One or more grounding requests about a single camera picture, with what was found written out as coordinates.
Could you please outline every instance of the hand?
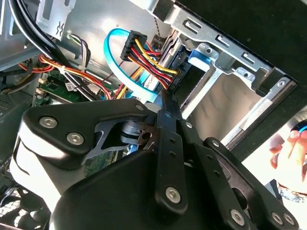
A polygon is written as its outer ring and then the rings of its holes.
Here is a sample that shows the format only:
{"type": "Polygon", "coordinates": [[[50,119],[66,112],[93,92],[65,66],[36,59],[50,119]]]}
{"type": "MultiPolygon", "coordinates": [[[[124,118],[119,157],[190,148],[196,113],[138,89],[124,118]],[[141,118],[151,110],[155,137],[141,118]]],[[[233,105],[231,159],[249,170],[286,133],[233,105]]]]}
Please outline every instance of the hand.
{"type": "Polygon", "coordinates": [[[291,131],[283,145],[270,149],[271,166],[275,169],[276,181],[295,192],[307,194],[305,155],[307,152],[307,131],[301,134],[291,131]]]}

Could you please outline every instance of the silver screw head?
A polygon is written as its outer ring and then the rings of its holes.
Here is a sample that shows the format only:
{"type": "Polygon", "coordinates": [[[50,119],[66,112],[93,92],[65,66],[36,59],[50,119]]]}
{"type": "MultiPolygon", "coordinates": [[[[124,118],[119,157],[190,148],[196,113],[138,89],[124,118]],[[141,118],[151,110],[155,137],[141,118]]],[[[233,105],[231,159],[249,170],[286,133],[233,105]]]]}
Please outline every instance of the silver screw head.
{"type": "Polygon", "coordinates": [[[292,225],[295,225],[294,220],[287,213],[283,214],[284,218],[292,225]]]}
{"type": "Polygon", "coordinates": [[[216,147],[220,147],[219,142],[217,142],[216,140],[213,140],[212,143],[213,143],[216,147]]]}
{"type": "Polygon", "coordinates": [[[277,223],[283,225],[283,220],[280,218],[280,216],[277,213],[272,212],[272,217],[277,223]]]}
{"type": "Polygon", "coordinates": [[[50,116],[42,117],[39,120],[39,123],[42,127],[45,127],[45,128],[55,128],[58,125],[58,122],[56,121],[56,119],[50,116]]]}
{"type": "Polygon", "coordinates": [[[190,122],[186,122],[187,127],[193,128],[193,125],[190,122]]]}
{"type": "Polygon", "coordinates": [[[141,105],[139,105],[139,104],[137,104],[135,107],[136,107],[137,109],[141,110],[141,111],[144,110],[144,108],[143,108],[141,105]]]}
{"type": "Polygon", "coordinates": [[[181,201],[180,193],[174,187],[168,187],[165,191],[166,197],[174,204],[178,204],[181,201]]]}
{"type": "Polygon", "coordinates": [[[235,223],[237,223],[240,226],[244,226],[245,225],[245,221],[244,221],[243,216],[237,210],[231,209],[230,210],[230,215],[231,215],[231,218],[235,221],[235,223]]]}
{"type": "Polygon", "coordinates": [[[281,80],[280,82],[277,83],[278,87],[283,87],[286,84],[285,80],[281,80]]]}
{"type": "Polygon", "coordinates": [[[168,118],[172,118],[172,115],[168,112],[165,113],[165,116],[167,116],[168,118]]]}
{"type": "Polygon", "coordinates": [[[69,133],[67,141],[73,145],[81,145],[84,143],[84,137],[80,133],[69,133]]]}

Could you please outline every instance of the finger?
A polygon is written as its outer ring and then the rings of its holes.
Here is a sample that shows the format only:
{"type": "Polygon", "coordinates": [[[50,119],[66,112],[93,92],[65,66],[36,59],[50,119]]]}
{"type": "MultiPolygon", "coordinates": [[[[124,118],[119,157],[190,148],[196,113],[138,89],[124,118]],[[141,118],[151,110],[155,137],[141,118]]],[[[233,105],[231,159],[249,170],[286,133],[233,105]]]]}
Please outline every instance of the finger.
{"type": "Polygon", "coordinates": [[[303,170],[306,152],[307,152],[307,131],[303,131],[292,149],[289,161],[292,162],[294,166],[297,166],[298,169],[303,170]]]}
{"type": "Polygon", "coordinates": [[[276,155],[277,153],[279,153],[282,150],[283,146],[282,145],[278,145],[274,148],[270,149],[271,154],[276,155]]]}
{"type": "Polygon", "coordinates": [[[282,150],[282,148],[283,146],[279,145],[279,146],[276,146],[270,149],[270,153],[271,153],[270,163],[273,169],[277,168],[277,157],[278,157],[277,154],[282,150]]]}
{"type": "Polygon", "coordinates": [[[299,137],[299,132],[296,130],[291,131],[290,136],[286,140],[286,142],[283,144],[283,148],[279,153],[278,156],[278,167],[279,166],[287,166],[288,159],[291,155],[292,149],[296,143],[296,140],[299,137]]]}

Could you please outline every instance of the black mechanical arm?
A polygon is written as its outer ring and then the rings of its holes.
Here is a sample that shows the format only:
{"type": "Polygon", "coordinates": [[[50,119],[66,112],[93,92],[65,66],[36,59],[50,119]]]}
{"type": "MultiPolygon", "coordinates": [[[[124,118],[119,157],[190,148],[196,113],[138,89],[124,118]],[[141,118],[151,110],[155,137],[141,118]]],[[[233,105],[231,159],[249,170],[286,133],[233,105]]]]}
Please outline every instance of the black mechanical arm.
{"type": "Polygon", "coordinates": [[[55,184],[59,200],[46,202],[53,211],[50,229],[299,229],[221,142],[202,141],[165,92],[162,100],[157,113],[125,99],[42,106],[24,114],[11,170],[17,181],[18,174],[33,176],[34,166],[21,161],[27,153],[55,184]],[[87,159],[129,144],[138,150],[72,182],[87,159]],[[65,177],[69,173],[73,180],[65,177]]]}

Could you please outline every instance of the white zip tie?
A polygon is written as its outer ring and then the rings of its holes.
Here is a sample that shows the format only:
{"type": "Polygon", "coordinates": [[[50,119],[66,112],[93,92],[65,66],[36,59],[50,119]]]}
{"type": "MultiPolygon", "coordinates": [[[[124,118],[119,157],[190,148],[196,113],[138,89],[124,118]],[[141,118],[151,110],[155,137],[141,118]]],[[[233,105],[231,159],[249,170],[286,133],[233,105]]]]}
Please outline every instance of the white zip tie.
{"type": "Polygon", "coordinates": [[[72,34],[72,31],[71,30],[68,30],[67,31],[67,39],[71,39],[71,34],[72,34]]]}
{"type": "Polygon", "coordinates": [[[62,67],[58,68],[59,69],[59,73],[64,75],[66,73],[65,68],[66,68],[66,66],[62,66],[62,67]]]}
{"type": "Polygon", "coordinates": [[[79,65],[79,66],[78,66],[78,69],[81,70],[81,71],[82,71],[82,70],[87,70],[87,67],[85,67],[85,66],[83,67],[83,66],[79,65]]]}

